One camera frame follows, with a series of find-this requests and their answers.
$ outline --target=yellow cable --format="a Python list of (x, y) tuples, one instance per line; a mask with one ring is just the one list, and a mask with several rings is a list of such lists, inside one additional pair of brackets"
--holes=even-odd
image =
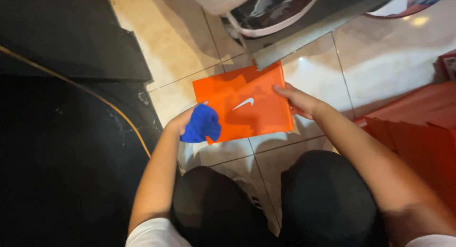
[(84, 90), (85, 92), (88, 92), (89, 94), (93, 95), (94, 97), (100, 99), (100, 100), (103, 101), (105, 104), (111, 106), (112, 109), (114, 109), (115, 111), (117, 111), (117, 112), (118, 112), (118, 113), (119, 113), (119, 114), (128, 122), (128, 124), (130, 124), (130, 126), (133, 128), (134, 132), (138, 135), (138, 138), (140, 139), (141, 144), (143, 145), (144, 150), (145, 150), (145, 152), (147, 153), (147, 156), (151, 157), (151, 153), (149, 153), (149, 150), (148, 150), (147, 147), (145, 146), (145, 143), (144, 143), (144, 140), (143, 140), (142, 137), (141, 137), (141, 134), (138, 132), (138, 130), (137, 130), (136, 127), (134, 126), (133, 122), (131, 122), (130, 119), (129, 119), (121, 110), (119, 110), (117, 107), (115, 107), (114, 104), (111, 104), (111, 103), (108, 102), (105, 98), (103, 98), (103, 97), (97, 95), (96, 93), (94, 93), (93, 91), (87, 89), (86, 87), (84, 87), (84, 86), (82, 86), (82, 85), (80, 85), (80, 84), (78, 84), (78, 83), (76, 83), (76, 82), (74, 82), (74, 81), (72, 81), (72, 80), (70, 80), (70, 79), (68, 79), (68, 78), (66, 78), (66, 77), (64, 77), (64, 76), (62, 76), (62, 75), (60, 75), (60, 74), (58, 74), (58, 73), (56, 73), (56, 72), (53, 72), (53, 71), (51, 71), (51, 70), (48, 69), (48, 68), (45, 68), (45, 67), (43, 67), (43, 66), (41, 66), (41, 65), (39, 65), (39, 64), (37, 64), (37, 63), (34, 63), (34, 62), (30, 61), (29, 59), (27, 59), (26, 57), (23, 57), (23, 56), (21, 56), (21, 55), (15, 53), (15, 52), (13, 52), (13, 51), (11, 51), (11, 50), (5, 48), (5, 47), (3, 47), (3, 46), (0, 46), (0, 51), (4, 52), (5, 54), (7, 54), (7, 55), (9, 55), (9, 56), (11, 56), (11, 57), (14, 57), (14, 58), (20, 60), (20, 61), (22, 61), (22, 62), (25, 62), (25, 63), (27, 63), (27, 64), (29, 64), (29, 65), (31, 65), (31, 66), (37, 68), (37, 69), (40, 69), (40, 70), (42, 70), (42, 71), (44, 71), (44, 72), (46, 72), (46, 73), (49, 73), (50, 75), (53, 75), (53, 76), (55, 76), (55, 77), (57, 77), (57, 78), (59, 78), (59, 79), (61, 79), (61, 80), (63, 80), (63, 81), (66, 81), (66, 82), (70, 83), (71, 85), (76, 86), (76, 87), (78, 87), (78, 88)]

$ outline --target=blue cloth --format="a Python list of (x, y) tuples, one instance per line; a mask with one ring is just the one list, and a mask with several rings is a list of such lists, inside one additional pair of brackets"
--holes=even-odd
[(185, 126), (185, 133), (180, 136), (180, 140), (185, 143), (201, 143), (208, 136), (212, 141), (217, 141), (221, 131), (217, 112), (207, 105), (199, 104), (193, 110), (190, 122)]

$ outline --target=white shirt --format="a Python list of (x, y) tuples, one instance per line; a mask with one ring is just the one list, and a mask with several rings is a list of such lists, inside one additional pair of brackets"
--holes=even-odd
[[(128, 236), (126, 247), (191, 247), (168, 219), (156, 218), (137, 226)], [(428, 235), (405, 247), (456, 247), (456, 237)]]

